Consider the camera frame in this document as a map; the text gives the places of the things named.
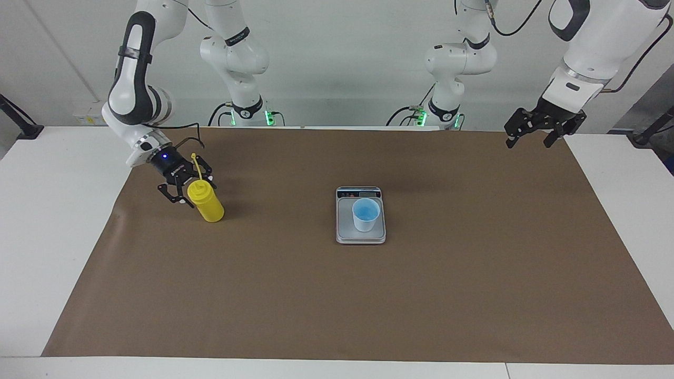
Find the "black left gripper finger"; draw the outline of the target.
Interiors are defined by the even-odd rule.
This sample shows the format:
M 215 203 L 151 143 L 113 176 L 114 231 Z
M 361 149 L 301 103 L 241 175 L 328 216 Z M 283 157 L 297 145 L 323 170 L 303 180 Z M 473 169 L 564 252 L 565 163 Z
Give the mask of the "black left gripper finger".
M 512 149 L 520 137 L 537 131 L 535 123 L 536 113 L 527 111 L 524 108 L 518 108 L 504 125 L 504 130 L 508 139 L 505 144 L 508 149 Z
M 563 138 L 564 136 L 572 136 L 578 131 L 586 119 L 586 115 L 576 115 L 574 118 L 571 118 L 564 123 L 557 123 L 549 132 L 549 134 L 547 134 L 547 137 L 543 140 L 544 146 L 546 148 L 551 148 L 551 146 L 553 146 L 556 141 Z

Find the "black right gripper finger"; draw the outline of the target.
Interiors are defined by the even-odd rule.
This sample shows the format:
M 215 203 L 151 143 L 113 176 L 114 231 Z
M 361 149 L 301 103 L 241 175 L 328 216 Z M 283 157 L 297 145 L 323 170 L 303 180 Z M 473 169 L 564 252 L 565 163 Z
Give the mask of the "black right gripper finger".
M 157 190 L 173 204 L 186 204 L 189 207 L 192 206 L 192 202 L 183 193 L 183 185 L 161 183 L 157 186 Z
M 213 182 L 212 168 L 208 163 L 196 163 L 196 178 L 210 184 L 213 189 L 216 189 L 216 184 Z

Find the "yellow squeeze seasoning bottle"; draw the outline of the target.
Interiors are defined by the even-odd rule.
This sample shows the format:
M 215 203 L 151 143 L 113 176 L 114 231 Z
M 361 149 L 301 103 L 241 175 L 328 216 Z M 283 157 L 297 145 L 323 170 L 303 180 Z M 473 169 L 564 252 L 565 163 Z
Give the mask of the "yellow squeeze seasoning bottle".
M 196 163 L 205 161 L 196 153 L 191 154 L 191 159 L 197 174 Z M 224 218 L 224 206 L 209 183 L 195 178 L 187 187 L 187 195 L 205 221 L 216 223 Z

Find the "light blue plastic cup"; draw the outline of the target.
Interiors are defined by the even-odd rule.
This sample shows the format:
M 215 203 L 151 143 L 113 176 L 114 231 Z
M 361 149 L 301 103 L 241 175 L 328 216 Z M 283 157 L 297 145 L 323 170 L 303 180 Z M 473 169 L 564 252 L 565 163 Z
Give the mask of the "light blue plastic cup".
M 380 214 L 381 207 L 372 197 L 363 197 L 352 204 L 354 228 L 361 233 L 373 230 Z

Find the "silver digital kitchen scale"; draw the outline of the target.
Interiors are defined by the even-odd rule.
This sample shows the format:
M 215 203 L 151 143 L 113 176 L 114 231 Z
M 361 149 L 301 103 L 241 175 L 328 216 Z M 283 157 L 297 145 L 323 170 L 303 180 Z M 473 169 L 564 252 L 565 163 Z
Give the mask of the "silver digital kitchen scale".
M 352 204 L 372 197 L 381 207 L 373 230 L 361 233 L 354 228 Z M 341 186 L 335 190 L 335 240 L 344 245 L 380 245 L 386 241 L 386 222 L 381 188 L 376 186 Z

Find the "black clamp stand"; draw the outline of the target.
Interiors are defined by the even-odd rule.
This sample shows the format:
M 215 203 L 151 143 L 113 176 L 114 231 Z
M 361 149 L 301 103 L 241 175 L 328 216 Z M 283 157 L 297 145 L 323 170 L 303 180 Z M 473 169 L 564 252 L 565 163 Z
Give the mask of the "black clamp stand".
M 0 93 L 0 111 L 5 113 L 20 128 L 17 140 L 34 140 L 44 131 L 44 125 L 38 124 L 21 107 Z
M 672 120 L 674 120 L 674 105 L 672 105 L 672 107 L 670 107 L 663 115 L 657 118 L 657 120 L 655 120 L 652 125 L 643 130 L 643 132 L 632 134 L 631 142 L 638 148 L 647 146 L 650 142 L 650 139 L 655 134 L 665 131 L 667 129 L 666 125 L 669 122 L 672 122 Z

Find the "brown paper table mat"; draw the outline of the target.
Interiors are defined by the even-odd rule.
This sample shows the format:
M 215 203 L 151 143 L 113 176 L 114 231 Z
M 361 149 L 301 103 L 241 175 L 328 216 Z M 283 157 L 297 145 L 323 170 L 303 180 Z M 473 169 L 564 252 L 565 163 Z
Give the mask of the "brown paper table mat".
M 206 129 L 217 223 L 132 170 L 44 356 L 674 364 L 671 328 L 563 142 Z M 335 240 L 381 188 L 386 241 Z

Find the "white wall power outlet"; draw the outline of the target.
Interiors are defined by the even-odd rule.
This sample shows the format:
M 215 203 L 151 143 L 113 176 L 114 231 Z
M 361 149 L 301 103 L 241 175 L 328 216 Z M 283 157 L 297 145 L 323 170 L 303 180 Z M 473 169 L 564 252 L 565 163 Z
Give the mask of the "white wall power outlet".
M 107 122 L 103 117 L 102 101 L 76 101 L 73 103 L 73 118 L 77 124 L 84 126 L 107 126 Z

